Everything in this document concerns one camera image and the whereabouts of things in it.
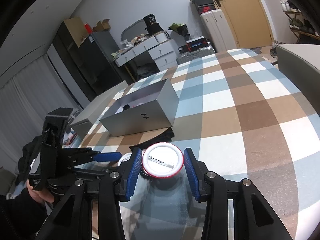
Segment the person's left hand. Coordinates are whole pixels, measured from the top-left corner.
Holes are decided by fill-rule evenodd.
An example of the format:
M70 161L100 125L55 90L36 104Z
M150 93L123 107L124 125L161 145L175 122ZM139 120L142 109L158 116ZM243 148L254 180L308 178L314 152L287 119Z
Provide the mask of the person's left hand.
M54 202L54 196L47 189L42 189L41 191L33 190L29 181L27 181L27 189L31 198L38 203L44 204L44 202Z

